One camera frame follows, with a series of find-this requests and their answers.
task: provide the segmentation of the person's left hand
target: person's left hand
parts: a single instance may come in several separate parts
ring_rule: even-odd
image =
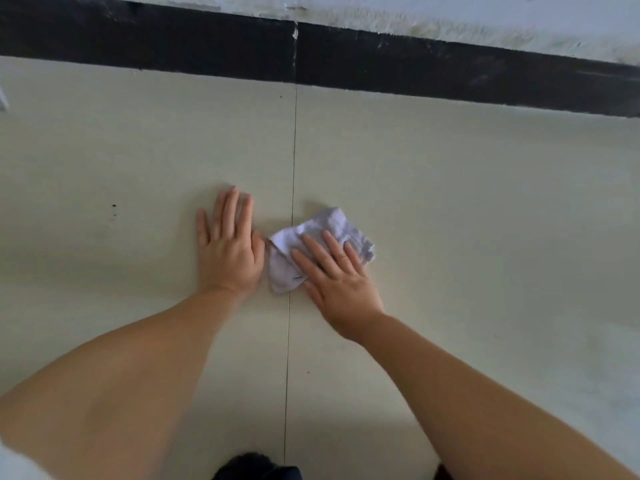
[[[255,290],[264,266],[264,240],[251,231],[253,200],[247,195],[236,223],[239,191],[221,191],[213,208],[211,225],[207,213],[198,209],[198,291],[226,292],[238,301]]]

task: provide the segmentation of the tiled floor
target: tiled floor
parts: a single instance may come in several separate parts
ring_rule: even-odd
[[[9,58],[0,86],[0,392],[187,293],[193,210],[233,182],[265,233],[341,206],[389,312],[640,472],[640,122]],[[437,461],[363,350],[266,283],[164,478],[247,449],[310,480]]]

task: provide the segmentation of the white sleeve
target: white sleeve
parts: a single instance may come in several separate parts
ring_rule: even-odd
[[[2,438],[0,438],[0,479],[53,480],[36,462],[4,446]]]

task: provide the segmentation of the folded cleaning cloth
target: folded cleaning cloth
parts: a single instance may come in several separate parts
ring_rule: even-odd
[[[317,262],[302,242],[302,234],[310,235],[329,251],[322,237],[325,229],[333,234],[341,246],[349,241],[363,264],[373,261],[376,257],[373,253],[373,242],[347,220],[343,211],[338,207],[323,210],[307,222],[296,227],[287,227],[271,236],[269,281],[275,293],[291,291],[307,279],[307,276],[293,262],[291,250],[300,250],[309,259]]]

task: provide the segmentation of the person's left arm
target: person's left arm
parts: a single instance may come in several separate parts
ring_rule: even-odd
[[[255,289],[264,241],[252,199],[220,192],[199,209],[198,291],[77,347],[0,397],[0,438],[57,480],[148,478],[191,402],[209,348]]]

